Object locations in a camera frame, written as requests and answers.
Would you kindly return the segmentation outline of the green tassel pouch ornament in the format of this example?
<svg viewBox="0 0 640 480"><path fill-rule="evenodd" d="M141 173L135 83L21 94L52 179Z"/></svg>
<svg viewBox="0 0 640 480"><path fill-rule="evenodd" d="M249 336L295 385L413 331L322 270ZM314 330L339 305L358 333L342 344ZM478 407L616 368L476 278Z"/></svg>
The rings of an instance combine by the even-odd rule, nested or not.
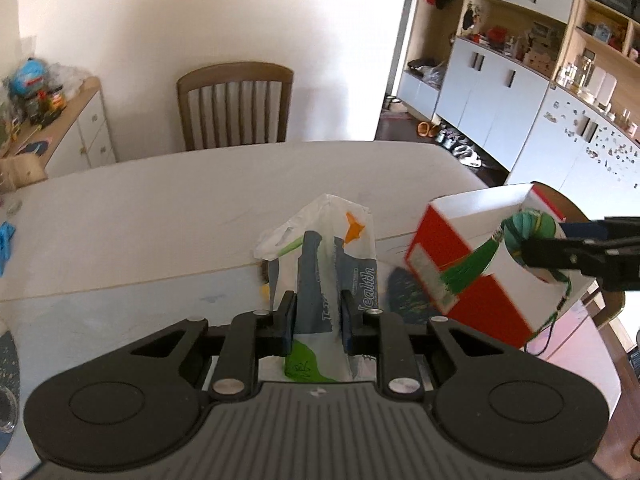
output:
<svg viewBox="0 0 640 480"><path fill-rule="evenodd" d="M551 214L522 209L502 220L488 240L439 274L438 302L450 318L506 342L526 346L552 328L573 295L570 274L526 266L526 240L561 238Z"/></svg>

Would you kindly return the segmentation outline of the white plastic tissue pack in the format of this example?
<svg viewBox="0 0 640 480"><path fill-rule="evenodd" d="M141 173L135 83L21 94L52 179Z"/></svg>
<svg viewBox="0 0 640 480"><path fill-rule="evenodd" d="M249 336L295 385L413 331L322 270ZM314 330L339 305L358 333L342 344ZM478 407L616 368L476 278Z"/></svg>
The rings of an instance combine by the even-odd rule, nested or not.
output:
<svg viewBox="0 0 640 480"><path fill-rule="evenodd" d="M358 382L375 378L375 360L349 356L340 329L340 299L349 292L356 309L378 307L378 260L368 208L323 194L285 224L265 232L254 257L267 263L270 306L286 292L297 295L291 353L274 379Z"/></svg>

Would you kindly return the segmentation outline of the red and white cardboard box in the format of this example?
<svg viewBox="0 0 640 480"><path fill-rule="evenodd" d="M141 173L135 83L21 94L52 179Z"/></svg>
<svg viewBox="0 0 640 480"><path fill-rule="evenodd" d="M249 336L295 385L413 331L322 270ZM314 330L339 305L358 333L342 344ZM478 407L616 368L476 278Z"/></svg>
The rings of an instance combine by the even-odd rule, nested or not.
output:
<svg viewBox="0 0 640 480"><path fill-rule="evenodd" d="M529 238L562 238L586 216L541 183L485 188L428 204L405 255L437 311L515 348L525 346L591 285L577 271L533 269Z"/></svg>

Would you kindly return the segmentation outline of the brown wooden dining chair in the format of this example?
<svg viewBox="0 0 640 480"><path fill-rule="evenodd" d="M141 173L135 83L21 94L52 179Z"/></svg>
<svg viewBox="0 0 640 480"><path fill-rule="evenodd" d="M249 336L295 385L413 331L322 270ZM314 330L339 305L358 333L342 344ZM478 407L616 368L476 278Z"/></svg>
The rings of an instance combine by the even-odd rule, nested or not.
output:
<svg viewBox="0 0 640 480"><path fill-rule="evenodd" d="M266 62L205 66L176 83L188 151L283 143L288 132L294 72Z"/></svg>

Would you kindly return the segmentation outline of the white wooden sideboard cabinet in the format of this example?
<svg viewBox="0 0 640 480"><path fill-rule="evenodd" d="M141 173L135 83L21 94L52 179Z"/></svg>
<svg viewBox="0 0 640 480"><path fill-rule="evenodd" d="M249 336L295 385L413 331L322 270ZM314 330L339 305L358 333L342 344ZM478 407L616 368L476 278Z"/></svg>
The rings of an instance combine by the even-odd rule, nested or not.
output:
<svg viewBox="0 0 640 480"><path fill-rule="evenodd" d="M27 153L29 145L47 142L35 162L48 178L86 171L117 162L105 115L98 77L88 77L77 96L70 99L58 118L47 127L25 122L17 137L2 148L2 162Z"/></svg>

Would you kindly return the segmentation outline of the blue rubber glove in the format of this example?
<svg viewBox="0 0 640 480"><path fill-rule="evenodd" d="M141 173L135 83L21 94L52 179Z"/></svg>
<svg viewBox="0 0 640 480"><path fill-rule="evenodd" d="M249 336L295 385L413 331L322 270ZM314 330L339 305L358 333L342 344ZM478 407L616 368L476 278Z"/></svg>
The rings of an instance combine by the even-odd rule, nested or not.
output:
<svg viewBox="0 0 640 480"><path fill-rule="evenodd" d="M12 256L12 238L15 226L10 222L3 222L0 226L0 276L3 276L6 264Z"/></svg>

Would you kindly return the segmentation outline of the white wall storage unit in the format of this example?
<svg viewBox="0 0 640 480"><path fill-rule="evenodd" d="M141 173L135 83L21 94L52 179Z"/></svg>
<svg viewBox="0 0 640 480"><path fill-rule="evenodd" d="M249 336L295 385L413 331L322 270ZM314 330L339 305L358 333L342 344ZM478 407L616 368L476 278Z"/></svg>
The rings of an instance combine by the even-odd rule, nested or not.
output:
<svg viewBox="0 0 640 480"><path fill-rule="evenodd" d="M393 94L590 217L639 211L639 0L407 0Z"/></svg>

